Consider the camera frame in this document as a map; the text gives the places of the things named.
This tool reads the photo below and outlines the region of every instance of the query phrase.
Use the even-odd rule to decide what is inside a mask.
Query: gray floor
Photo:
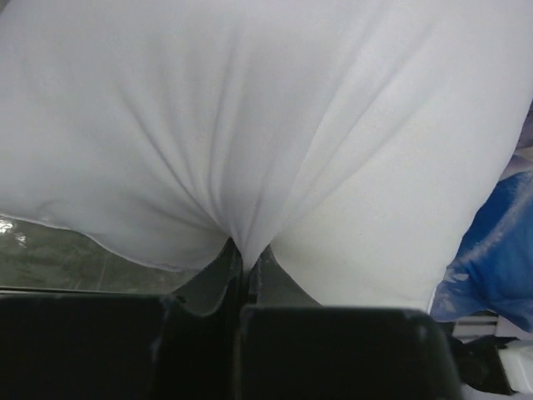
[[[76,232],[0,217],[0,287],[169,293],[191,276],[129,262]]]

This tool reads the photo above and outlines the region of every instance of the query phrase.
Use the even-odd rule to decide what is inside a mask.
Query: blue fabric
[[[533,332],[533,172],[501,181],[476,214],[431,315],[452,321],[487,309]]]

